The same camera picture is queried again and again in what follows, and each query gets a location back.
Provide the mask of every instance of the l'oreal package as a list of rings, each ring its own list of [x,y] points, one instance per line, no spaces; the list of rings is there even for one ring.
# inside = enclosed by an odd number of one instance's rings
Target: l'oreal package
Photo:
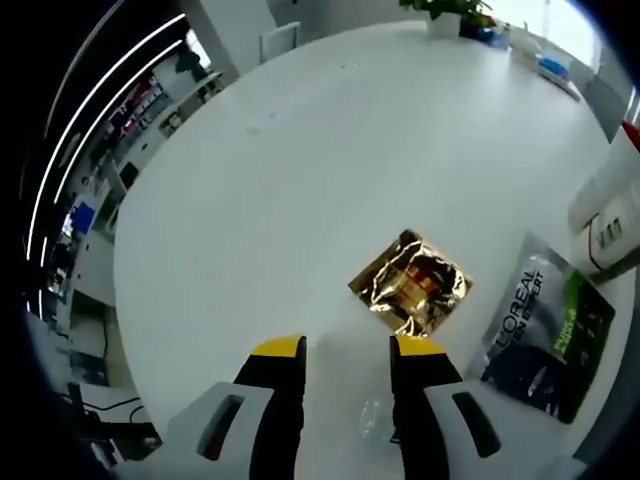
[[[571,423],[614,315],[581,273],[527,234],[469,374]]]

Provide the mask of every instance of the white cabinet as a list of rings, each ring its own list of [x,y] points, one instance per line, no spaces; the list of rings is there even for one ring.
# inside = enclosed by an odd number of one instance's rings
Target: white cabinet
[[[113,284],[113,243],[94,230],[80,247],[71,285],[85,295],[111,307],[116,306]]]

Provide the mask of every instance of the desk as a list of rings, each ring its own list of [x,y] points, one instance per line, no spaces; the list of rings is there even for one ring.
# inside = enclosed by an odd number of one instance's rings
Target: desk
[[[167,140],[120,210],[116,308],[151,420],[162,435],[256,344],[304,332],[301,478],[365,477],[354,458],[397,476],[399,453],[369,427],[390,421],[391,331],[347,283],[404,228],[423,234],[475,280],[434,335],[464,371],[524,232],[569,258],[567,206],[607,148],[584,102],[508,53],[429,42],[424,22],[330,37],[240,78]],[[615,379],[634,274],[601,289],[617,315],[559,453]]]

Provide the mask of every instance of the blue object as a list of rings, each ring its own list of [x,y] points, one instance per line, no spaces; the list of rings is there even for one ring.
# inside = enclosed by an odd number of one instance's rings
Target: blue object
[[[542,58],[538,62],[538,65],[540,65],[545,70],[549,70],[551,73],[558,77],[567,77],[569,75],[569,71],[564,65],[547,57]]]
[[[79,232],[87,233],[89,227],[91,227],[94,213],[95,210],[93,208],[82,202],[71,214],[71,224],[73,228]]]

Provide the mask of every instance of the white chair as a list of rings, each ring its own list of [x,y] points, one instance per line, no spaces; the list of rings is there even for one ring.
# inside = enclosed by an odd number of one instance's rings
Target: white chair
[[[298,46],[300,22],[292,22],[260,36],[260,64]]]

